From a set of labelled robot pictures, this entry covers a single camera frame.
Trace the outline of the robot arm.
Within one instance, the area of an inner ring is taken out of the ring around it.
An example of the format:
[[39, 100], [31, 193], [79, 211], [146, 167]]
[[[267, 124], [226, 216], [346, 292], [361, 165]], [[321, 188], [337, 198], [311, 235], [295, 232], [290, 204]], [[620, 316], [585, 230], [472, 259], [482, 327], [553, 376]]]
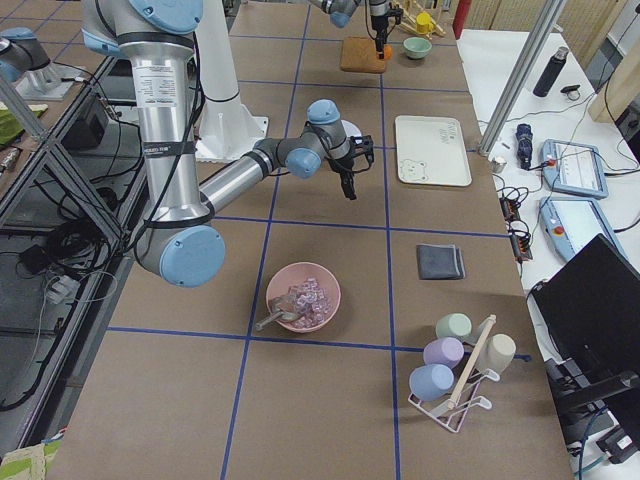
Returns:
[[375, 42], [376, 53], [379, 58], [384, 57], [389, 34], [389, 18], [396, 14], [390, 1], [311, 0], [310, 4], [328, 14], [331, 23], [339, 28], [345, 27], [359, 6], [363, 4], [368, 8], [365, 19], [370, 21], [370, 27], [375, 32], [371, 38]]
[[86, 1], [82, 31], [89, 49], [131, 64], [150, 196], [131, 247], [146, 270], [179, 287], [210, 281], [226, 253], [212, 218], [276, 169], [307, 179], [328, 163], [354, 197], [371, 139], [347, 134], [327, 99], [297, 137], [267, 137], [240, 100], [220, 2]]

